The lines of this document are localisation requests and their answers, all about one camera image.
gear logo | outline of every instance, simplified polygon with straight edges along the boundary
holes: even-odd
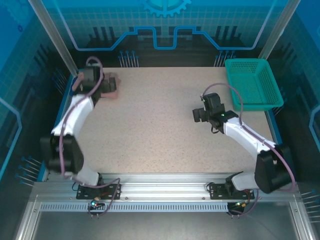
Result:
[[[28,18],[29,3],[27,0],[0,0],[0,7],[5,7],[18,24],[22,24]]]
[[[187,4],[191,4],[191,0],[140,0],[145,10],[149,10],[151,14],[157,17],[174,14],[180,14],[181,10],[187,9]]]

beige work surface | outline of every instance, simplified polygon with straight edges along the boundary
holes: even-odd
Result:
[[[224,67],[108,68],[119,75],[119,97],[100,99],[77,138],[100,173],[225,173],[254,170],[256,160],[232,138],[195,123],[192,110],[212,83],[227,83]],[[216,86],[225,109],[230,90]],[[272,139],[265,113],[244,112],[244,122]]]

pink object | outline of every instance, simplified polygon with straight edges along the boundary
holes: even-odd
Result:
[[[108,81],[109,78],[115,78],[116,90],[114,92],[101,93],[101,98],[117,99],[119,95],[118,89],[119,89],[121,80],[119,79],[118,74],[114,72],[108,72],[104,74],[104,81]],[[84,73],[79,72],[78,78],[76,79],[76,81],[72,86],[72,91],[75,91],[84,79],[85,79]]]

green plastic basket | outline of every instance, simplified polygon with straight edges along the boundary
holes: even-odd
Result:
[[[238,90],[244,111],[267,111],[284,104],[269,63],[261,58],[235,58],[225,61],[229,84]],[[235,111],[241,110],[237,94],[231,90]]]

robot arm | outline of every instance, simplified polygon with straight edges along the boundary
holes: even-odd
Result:
[[[277,145],[265,139],[245,123],[241,125],[235,112],[225,111],[225,106],[221,104],[218,94],[207,94],[201,99],[204,107],[193,110],[194,121],[196,123],[200,120],[209,122],[212,129],[214,128],[237,141],[256,159],[255,172],[240,172],[231,176],[231,180],[226,180],[226,185],[228,185],[226,187],[230,194],[245,189],[261,189],[265,193],[271,193],[290,183],[291,177],[286,167],[270,149],[270,147],[275,148],[286,160],[290,169],[293,169],[290,150],[287,146]]]
[[[79,73],[78,79],[72,86],[75,95],[72,96],[68,110],[58,125],[51,131],[51,135],[40,139],[41,151],[46,168],[61,173],[59,138],[62,132],[63,122],[68,112],[76,105],[68,116],[63,132],[64,175],[90,186],[99,184],[100,174],[91,170],[86,164],[84,155],[77,142],[77,136],[79,135],[86,117],[94,109],[98,100],[104,96],[108,97],[108,94],[110,93],[114,96],[114,93],[117,90],[116,82],[120,82],[110,75],[108,76],[108,79],[104,76],[103,81],[94,94],[87,96],[87,93],[97,84],[99,77],[100,68],[97,66],[88,66],[83,72]]]

